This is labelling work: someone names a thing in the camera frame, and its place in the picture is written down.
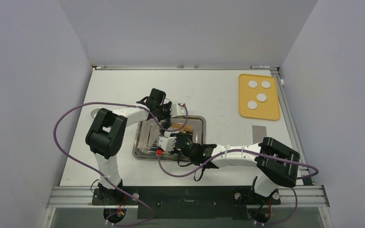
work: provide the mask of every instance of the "yellow board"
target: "yellow board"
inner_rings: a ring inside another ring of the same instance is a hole
[[[241,74],[239,76],[239,110],[243,117],[278,120],[280,109],[275,78]]]

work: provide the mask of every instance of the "stainless steel tray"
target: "stainless steel tray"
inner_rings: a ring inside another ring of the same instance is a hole
[[[185,122],[185,117],[172,118],[171,122],[183,124]],[[187,124],[193,126],[192,141],[194,143],[205,143],[205,129],[206,129],[205,119],[202,116],[192,115],[188,117]],[[160,135],[160,128],[153,119],[140,122],[138,124],[138,129],[136,131],[135,145],[134,145],[134,150],[132,152],[134,157],[137,159],[157,160],[156,140],[159,135]],[[176,161],[177,155],[163,153],[161,159]],[[189,161],[187,158],[183,156],[180,158],[180,160],[183,162]]]

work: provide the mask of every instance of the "gray wall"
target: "gray wall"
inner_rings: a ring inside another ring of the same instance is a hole
[[[334,225],[365,227],[365,1],[318,1],[280,72]]]
[[[59,0],[94,65],[280,66],[317,0]]]
[[[65,163],[52,129],[82,103],[90,73],[56,0],[0,0],[0,228],[40,226]],[[67,148],[75,124],[60,128]]]

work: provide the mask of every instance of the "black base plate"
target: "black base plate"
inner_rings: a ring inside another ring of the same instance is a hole
[[[260,205],[260,198],[251,193],[251,186],[123,186],[123,190],[138,193],[139,199],[155,211],[156,219],[214,219],[230,217],[248,219],[246,205]],[[236,192],[241,193],[240,203],[234,198]],[[272,205],[280,204],[280,200],[271,199]],[[92,205],[117,205],[100,195],[95,189]],[[131,198],[123,205],[137,205]],[[145,206],[139,204],[138,219],[153,216]]]

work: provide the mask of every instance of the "white floor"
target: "white floor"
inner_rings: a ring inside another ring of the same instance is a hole
[[[205,118],[206,143],[232,146],[252,144],[252,125],[259,125],[267,128],[269,137],[291,147],[282,113],[277,121],[240,116],[238,79],[242,73],[270,76],[267,70],[96,70],[93,71],[85,103],[102,101],[134,104],[149,95],[152,88],[157,88],[165,91],[171,101],[186,103],[190,115]],[[91,111],[101,107],[104,106],[83,107],[70,150],[71,155],[94,167],[97,167],[97,163],[85,144],[85,136],[93,121]],[[167,176],[160,170],[157,161],[138,160],[132,155],[136,129],[137,124],[127,128],[123,145],[117,154],[120,176],[126,186],[251,185],[253,178],[261,174],[257,168],[226,167],[206,170],[200,182],[194,182],[192,176]],[[171,161],[164,161],[163,166],[175,174],[184,174],[193,169],[192,166],[181,168]],[[94,171],[68,159],[60,186],[90,186],[98,178],[99,175]]]

